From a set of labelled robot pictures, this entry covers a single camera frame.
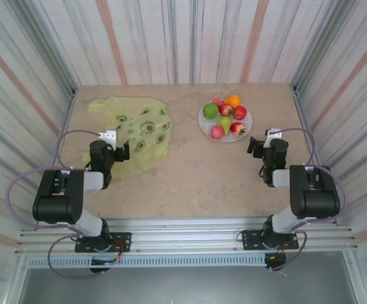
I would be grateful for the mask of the yellow avocado print plastic bag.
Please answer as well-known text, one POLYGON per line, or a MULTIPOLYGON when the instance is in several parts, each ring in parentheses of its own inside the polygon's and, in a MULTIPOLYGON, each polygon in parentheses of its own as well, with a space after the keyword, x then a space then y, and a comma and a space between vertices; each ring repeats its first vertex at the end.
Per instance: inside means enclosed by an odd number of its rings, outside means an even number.
POLYGON ((87 113, 97 121, 99 130, 116 131, 117 146, 129 143, 130 159, 116 162, 111 169, 112 177, 143 174, 167 155, 172 122, 166 105, 157 99, 97 99, 88 105, 87 113))

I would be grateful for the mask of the white checked round plate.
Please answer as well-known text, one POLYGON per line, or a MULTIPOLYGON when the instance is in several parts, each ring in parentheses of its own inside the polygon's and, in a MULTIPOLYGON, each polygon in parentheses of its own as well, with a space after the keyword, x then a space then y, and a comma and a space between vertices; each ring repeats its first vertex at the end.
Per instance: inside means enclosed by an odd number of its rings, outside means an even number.
MULTIPOLYGON (((203 107, 200 109, 199 111, 199 115, 198 115, 198 124, 199 127, 201 128, 201 130, 208 136, 211 138, 211 136, 209 135, 210 130, 213 126, 218 125, 218 119, 221 116, 220 112, 219 114, 217 114, 217 116, 214 119, 208 120, 204 117, 204 115, 202 114, 202 109, 203 107)), ((232 124, 235 122, 240 122, 242 123, 245 127, 246 127, 246 133, 243 136, 235 136, 233 135, 231 132, 229 132, 229 134, 226 136, 224 135, 221 139, 217 140, 217 141, 221 141, 221 142, 226 142, 226 143, 230 143, 230 142, 235 142, 238 141, 240 139, 242 139, 243 137, 245 137, 249 131, 252 128, 252 115, 249 112, 249 110, 247 109, 247 115, 245 117, 245 119, 243 120, 235 120, 232 116, 232 114, 230 115, 230 118, 232 119, 232 124)))

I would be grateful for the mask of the green apple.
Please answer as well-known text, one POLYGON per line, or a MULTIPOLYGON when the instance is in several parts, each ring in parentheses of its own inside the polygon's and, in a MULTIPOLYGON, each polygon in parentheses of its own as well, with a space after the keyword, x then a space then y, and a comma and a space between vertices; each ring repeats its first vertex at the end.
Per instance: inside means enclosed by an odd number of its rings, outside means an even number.
POLYGON ((215 103, 208 103, 203 107, 202 114, 208 120, 214 119, 219 114, 218 106, 215 103))

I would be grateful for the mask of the green pear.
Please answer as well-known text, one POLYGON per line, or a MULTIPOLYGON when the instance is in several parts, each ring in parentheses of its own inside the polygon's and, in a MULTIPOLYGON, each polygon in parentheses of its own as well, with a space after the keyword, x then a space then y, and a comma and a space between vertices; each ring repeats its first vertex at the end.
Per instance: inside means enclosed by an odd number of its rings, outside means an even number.
POLYGON ((226 116, 220 116, 217 124, 223 128, 224 134, 227 136, 230 132, 230 127, 232 124, 232 119, 226 116))

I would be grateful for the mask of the aluminium rail frame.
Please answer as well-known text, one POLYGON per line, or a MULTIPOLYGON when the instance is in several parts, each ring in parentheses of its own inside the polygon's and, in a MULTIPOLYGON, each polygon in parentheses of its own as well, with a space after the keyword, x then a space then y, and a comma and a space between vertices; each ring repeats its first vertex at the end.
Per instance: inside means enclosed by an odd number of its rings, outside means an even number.
MULTIPOLYGON (((263 217, 226 218, 125 218, 110 219, 109 228, 115 232, 132 233, 130 254, 195 254, 231 253, 242 251, 239 232, 259 229, 263 217)), ((349 251, 358 245, 348 226, 322 222, 302 227, 297 237, 305 250, 349 251)))

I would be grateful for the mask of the red strawberry with green leaves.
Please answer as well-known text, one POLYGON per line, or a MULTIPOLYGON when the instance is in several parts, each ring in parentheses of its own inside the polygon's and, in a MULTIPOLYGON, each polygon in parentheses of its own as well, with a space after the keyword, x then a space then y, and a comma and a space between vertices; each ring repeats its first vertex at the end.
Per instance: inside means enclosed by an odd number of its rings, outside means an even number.
POLYGON ((240 122, 235 122, 230 126, 230 132, 235 136, 243 136, 246 133, 246 127, 240 122))

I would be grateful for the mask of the orange fruit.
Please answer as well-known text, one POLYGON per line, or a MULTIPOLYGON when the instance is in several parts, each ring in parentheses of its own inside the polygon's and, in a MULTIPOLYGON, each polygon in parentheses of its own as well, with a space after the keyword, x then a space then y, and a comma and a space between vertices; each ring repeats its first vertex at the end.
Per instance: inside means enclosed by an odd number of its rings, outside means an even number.
POLYGON ((225 98, 223 100, 223 103, 226 105, 230 105, 232 108, 236 108, 242 104, 240 97, 237 94, 233 94, 230 97, 225 98))

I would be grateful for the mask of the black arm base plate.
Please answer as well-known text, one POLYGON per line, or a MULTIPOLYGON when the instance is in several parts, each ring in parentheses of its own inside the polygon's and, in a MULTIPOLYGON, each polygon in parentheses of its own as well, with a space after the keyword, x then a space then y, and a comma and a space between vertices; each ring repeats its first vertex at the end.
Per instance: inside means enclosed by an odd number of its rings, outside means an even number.
POLYGON ((110 232, 97 237, 81 237, 75 243, 76 253, 124 253, 130 251, 132 233, 110 232))
POLYGON ((299 248, 295 234, 278 234, 259 230, 245 230, 241 232, 244 250, 295 250, 299 248))

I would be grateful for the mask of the grey metal panel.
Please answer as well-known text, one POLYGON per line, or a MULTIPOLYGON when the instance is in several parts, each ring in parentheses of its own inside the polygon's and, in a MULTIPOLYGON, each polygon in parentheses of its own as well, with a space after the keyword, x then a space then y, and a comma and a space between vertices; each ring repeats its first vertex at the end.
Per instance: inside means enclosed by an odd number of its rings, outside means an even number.
POLYGON ((356 304, 344 274, 250 267, 118 269, 76 281, 31 270, 20 304, 356 304))

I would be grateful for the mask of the large pink peach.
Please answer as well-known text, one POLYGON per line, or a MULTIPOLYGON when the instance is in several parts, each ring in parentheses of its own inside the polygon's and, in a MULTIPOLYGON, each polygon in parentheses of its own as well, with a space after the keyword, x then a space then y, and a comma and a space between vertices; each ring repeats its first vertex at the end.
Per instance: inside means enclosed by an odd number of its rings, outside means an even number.
POLYGON ((211 128, 209 135, 211 138, 219 140, 225 135, 225 130, 219 125, 215 125, 211 128))

